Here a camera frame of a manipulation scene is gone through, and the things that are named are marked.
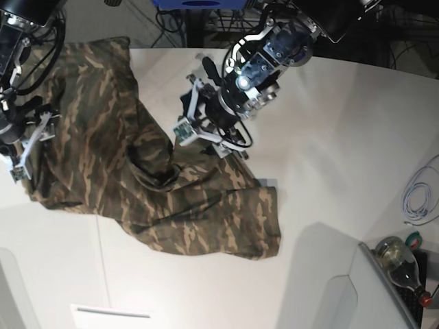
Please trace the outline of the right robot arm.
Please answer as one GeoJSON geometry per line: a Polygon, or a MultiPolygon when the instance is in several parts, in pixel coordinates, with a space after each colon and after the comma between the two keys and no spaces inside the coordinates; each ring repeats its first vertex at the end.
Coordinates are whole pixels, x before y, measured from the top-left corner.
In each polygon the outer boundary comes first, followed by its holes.
{"type": "Polygon", "coordinates": [[[40,96],[16,101],[55,66],[66,34],[63,7],[63,1],[1,2],[1,161],[14,182],[32,178],[33,148],[55,136],[58,110],[40,96]]]}

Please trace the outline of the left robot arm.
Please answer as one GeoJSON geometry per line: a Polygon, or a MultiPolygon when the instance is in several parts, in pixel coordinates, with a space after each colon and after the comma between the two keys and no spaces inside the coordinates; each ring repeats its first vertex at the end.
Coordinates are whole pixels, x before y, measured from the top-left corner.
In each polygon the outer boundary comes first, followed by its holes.
{"type": "Polygon", "coordinates": [[[276,98],[279,77],[308,63],[317,38],[339,42],[377,5],[378,1],[267,4],[259,24],[230,46],[220,65],[202,57],[206,82],[188,76],[192,89],[181,98],[184,112],[173,127],[176,142],[186,147],[204,141],[220,158],[232,153],[247,158],[254,141],[244,122],[276,98]]]}

